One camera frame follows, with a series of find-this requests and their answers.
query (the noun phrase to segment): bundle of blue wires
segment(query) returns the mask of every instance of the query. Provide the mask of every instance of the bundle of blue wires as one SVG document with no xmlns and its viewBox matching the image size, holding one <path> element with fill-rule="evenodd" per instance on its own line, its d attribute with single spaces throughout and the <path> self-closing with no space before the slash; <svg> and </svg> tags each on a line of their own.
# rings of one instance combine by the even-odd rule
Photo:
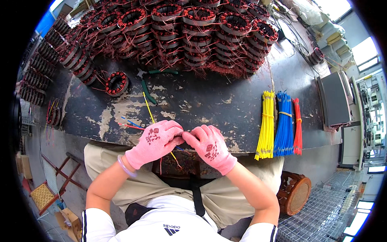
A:
<svg viewBox="0 0 387 242">
<path fill-rule="evenodd" d="M 293 152 L 293 118 L 291 115 L 291 98 L 285 92 L 277 93 L 279 121 L 274 140 L 273 157 L 294 154 Z"/>
</svg>

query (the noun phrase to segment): wire mesh rack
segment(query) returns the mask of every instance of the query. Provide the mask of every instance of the wire mesh rack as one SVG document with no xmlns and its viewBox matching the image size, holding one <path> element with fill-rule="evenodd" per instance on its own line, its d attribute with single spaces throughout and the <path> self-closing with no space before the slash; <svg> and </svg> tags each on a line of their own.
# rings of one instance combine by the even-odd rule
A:
<svg viewBox="0 0 387 242">
<path fill-rule="evenodd" d="M 336 172 L 312 188 L 308 202 L 293 215 L 281 215 L 277 241 L 333 242 L 347 226 L 356 206 L 361 172 Z"/>
<path fill-rule="evenodd" d="M 21 129 L 21 135 L 23 136 L 29 136 L 31 135 L 31 126 L 35 125 L 32 122 L 32 115 L 31 115 L 31 103 L 24 101 L 23 99 L 20 99 L 20 106 L 22 109 L 22 129 Z"/>
</svg>

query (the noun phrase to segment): beige pants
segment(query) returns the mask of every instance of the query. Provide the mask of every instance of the beige pants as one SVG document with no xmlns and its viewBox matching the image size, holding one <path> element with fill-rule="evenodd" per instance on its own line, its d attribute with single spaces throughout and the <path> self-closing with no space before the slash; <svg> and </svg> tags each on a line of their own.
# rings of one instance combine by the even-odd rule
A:
<svg viewBox="0 0 387 242">
<path fill-rule="evenodd" d="M 84 150 L 85 165 L 90 178 L 94 180 L 98 174 L 117 161 L 117 156 L 124 154 L 127 149 L 124 146 L 107 143 L 87 144 Z M 284 158 L 275 157 L 256 161 L 249 157 L 249 162 L 243 161 L 247 156 L 238 157 L 238 161 L 277 194 Z M 205 184 L 200 190 L 205 210 L 219 228 L 225 228 L 235 224 L 241 218 L 254 215 L 254 208 L 226 176 Z M 163 195 L 176 195 L 193 201 L 192 191 L 170 187 L 155 174 L 143 169 L 137 171 L 135 178 L 129 178 L 124 182 L 112 201 L 125 212 L 131 203 L 146 206 L 150 199 Z"/>
</svg>

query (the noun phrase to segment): white sleeve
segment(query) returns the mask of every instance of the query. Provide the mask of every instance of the white sleeve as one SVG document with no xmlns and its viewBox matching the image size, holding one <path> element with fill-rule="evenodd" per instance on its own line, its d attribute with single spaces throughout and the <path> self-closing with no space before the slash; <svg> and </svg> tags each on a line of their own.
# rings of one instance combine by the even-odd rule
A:
<svg viewBox="0 0 387 242">
<path fill-rule="evenodd" d="M 277 226 L 271 223 L 256 223 L 247 228 L 240 242 L 274 242 L 276 235 Z"/>
<path fill-rule="evenodd" d="M 88 208 L 82 213 L 82 242 L 108 242 L 116 236 L 113 220 L 103 210 Z"/>
</svg>

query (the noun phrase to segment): bundle of red wires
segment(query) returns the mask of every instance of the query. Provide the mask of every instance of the bundle of red wires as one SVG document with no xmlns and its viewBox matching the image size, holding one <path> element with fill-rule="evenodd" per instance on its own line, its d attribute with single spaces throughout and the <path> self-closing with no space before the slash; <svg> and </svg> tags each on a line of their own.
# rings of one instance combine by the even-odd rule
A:
<svg viewBox="0 0 387 242">
<path fill-rule="evenodd" d="M 302 154 L 302 130 L 301 130 L 301 113 L 300 113 L 300 105 L 298 104 L 298 98 L 293 100 L 294 103 L 294 110 L 296 113 L 296 137 L 294 139 L 294 144 L 293 144 L 293 150 L 295 154 Z"/>
</svg>

